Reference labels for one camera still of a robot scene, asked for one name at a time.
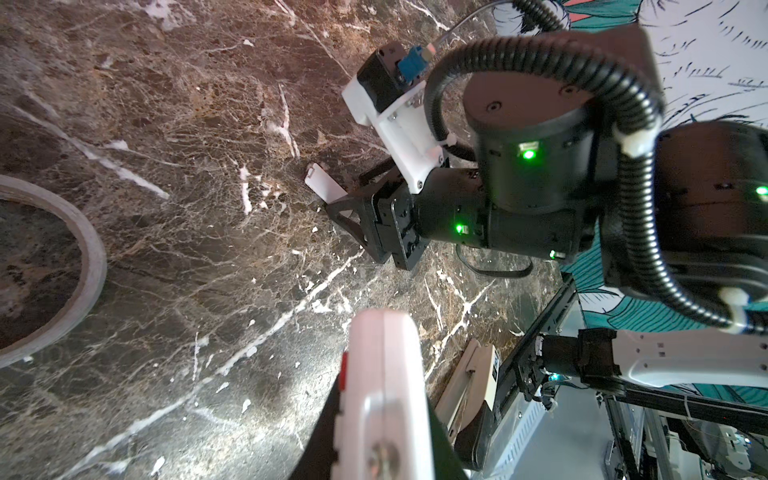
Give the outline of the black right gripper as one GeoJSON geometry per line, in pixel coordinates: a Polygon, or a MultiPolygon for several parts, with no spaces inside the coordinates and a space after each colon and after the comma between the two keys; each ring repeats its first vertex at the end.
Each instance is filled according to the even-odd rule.
{"type": "MultiPolygon", "coordinates": [[[[397,167],[391,157],[382,160],[359,175],[359,184],[369,185],[393,169],[397,167]]],[[[391,255],[397,268],[413,270],[429,240],[418,232],[413,196],[405,181],[383,179],[374,206],[370,195],[346,195],[327,204],[325,211],[374,262],[384,264],[391,255]]]]}

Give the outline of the white battery cover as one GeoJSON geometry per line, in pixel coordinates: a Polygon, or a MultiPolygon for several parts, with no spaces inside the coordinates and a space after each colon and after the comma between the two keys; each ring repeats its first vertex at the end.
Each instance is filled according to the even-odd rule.
{"type": "Polygon", "coordinates": [[[307,166],[304,181],[327,204],[333,203],[347,195],[347,191],[317,163],[310,163],[307,166]]]}

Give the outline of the white remote control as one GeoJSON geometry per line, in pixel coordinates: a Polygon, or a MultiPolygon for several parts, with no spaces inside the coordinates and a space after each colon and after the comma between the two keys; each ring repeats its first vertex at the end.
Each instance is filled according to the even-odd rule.
{"type": "Polygon", "coordinates": [[[351,321],[340,372],[332,479],[433,479],[419,335],[405,312],[368,309],[351,321]]]}

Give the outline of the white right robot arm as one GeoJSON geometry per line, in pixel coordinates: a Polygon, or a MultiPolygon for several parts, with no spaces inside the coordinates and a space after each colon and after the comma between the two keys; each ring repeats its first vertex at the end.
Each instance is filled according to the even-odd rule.
{"type": "Polygon", "coordinates": [[[568,267],[600,324],[545,337],[545,369],[767,386],[767,5],[518,1],[516,31],[376,50],[344,101],[389,152],[329,217],[377,262],[432,240],[568,267]]]}

